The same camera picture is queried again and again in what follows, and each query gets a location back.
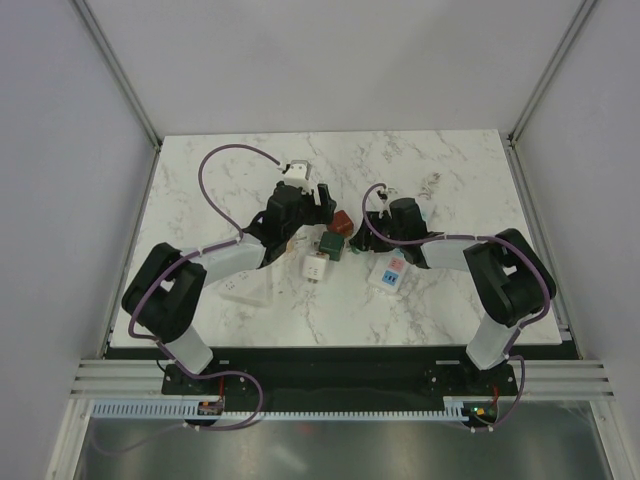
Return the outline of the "red cube plug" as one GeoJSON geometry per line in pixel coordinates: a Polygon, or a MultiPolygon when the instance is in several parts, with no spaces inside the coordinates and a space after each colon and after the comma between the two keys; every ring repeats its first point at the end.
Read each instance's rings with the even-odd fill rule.
{"type": "Polygon", "coordinates": [[[344,210],[339,210],[334,213],[333,221],[329,225],[328,230],[348,238],[353,234],[354,224],[344,210]]]}

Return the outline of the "green cube plug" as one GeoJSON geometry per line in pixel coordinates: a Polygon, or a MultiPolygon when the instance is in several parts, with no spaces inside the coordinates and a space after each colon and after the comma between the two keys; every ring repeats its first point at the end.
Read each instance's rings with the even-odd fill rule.
{"type": "Polygon", "coordinates": [[[345,238],[335,232],[325,231],[319,242],[318,251],[326,254],[331,261],[340,261],[345,246],[345,238]]]}

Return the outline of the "white cube plug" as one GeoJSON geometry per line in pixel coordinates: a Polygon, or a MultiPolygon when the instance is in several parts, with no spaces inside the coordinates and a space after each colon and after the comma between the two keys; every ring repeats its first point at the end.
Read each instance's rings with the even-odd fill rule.
{"type": "Polygon", "coordinates": [[[309,282],[321,282],[326,274],[329,256],[322,252],[315,252],[304,257],[302,262],[302,276],[309,282]]]}

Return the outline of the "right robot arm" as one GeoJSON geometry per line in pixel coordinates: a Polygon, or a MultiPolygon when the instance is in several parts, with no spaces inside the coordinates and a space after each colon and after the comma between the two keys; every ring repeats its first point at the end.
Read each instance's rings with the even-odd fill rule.
{"type": "Polygon", "coordinates": [[[546,316],[557,286],[523,234],[506,229],[494,236],[446,234],[429,229],[424,205],[392,189],[376,193],[382,203],[370,210],[362,202],[363,220],[350,240],[360,252],[398,250],[420,269],[468,273],[484,309],[466,347],[469,362],[458,368],[467,392],[483,392],[494,381],[492,368],[507,360],[524,327],[546,316]]]}

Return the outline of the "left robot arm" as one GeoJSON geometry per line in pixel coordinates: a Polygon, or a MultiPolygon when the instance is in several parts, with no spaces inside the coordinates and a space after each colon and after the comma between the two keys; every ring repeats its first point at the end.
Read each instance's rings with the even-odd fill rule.
{"type": "Polygon", "coordinates": [[[229,239],[192,251],[166,242],[155,245],[125,290],[121,306],[130,326],[139,324],[151,339],[185,369],[185,382],[208,393],[219,382],[213,351],[192,326],[202,291],[237,273],[274,263],[303,226],[329,225],[337,203],[323,183],[306,192],[280,181],[266,208],[229,239]]]}

